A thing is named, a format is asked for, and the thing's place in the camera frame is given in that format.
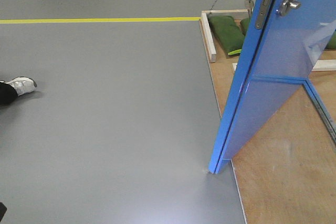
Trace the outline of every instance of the black pants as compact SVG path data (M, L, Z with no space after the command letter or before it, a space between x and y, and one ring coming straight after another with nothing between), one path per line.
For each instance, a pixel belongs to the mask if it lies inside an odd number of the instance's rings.
M0 105L7 105L17 98L15 89L9 85L0 82Z

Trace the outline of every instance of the door panel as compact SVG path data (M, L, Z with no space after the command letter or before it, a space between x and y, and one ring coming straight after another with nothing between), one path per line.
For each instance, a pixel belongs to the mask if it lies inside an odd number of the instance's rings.
M228 96L209 170L218 173L303 84L336 29L335 0L297 0L279 15L284 0L257 0Z

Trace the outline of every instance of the green sandbag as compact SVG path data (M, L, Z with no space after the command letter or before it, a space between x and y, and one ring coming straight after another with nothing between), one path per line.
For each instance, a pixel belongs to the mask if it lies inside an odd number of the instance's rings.
M250 24L250 18L244 18L240 21L241 30L244 35L247 33L248 25Z
M326 48L336 49L336 31L334 32L333 36L331 36L331 39L329 40Z
M240 54L245 36L231 16L210 17L209 24L214 35L229 56Z

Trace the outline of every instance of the white sneaker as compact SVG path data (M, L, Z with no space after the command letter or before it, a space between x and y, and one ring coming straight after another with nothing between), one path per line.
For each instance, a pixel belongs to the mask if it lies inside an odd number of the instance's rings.
M28 77L16 77L13 80L5 83L11 85L15 89L18 96L31 93L37 87L36 82Z

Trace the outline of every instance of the yellow line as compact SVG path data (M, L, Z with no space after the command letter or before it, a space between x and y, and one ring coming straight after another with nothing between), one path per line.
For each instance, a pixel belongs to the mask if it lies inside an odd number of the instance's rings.
M197 21L197 20L199 20L199 17L0 19L0 24L93 23L93 22L169 22L169 21Z

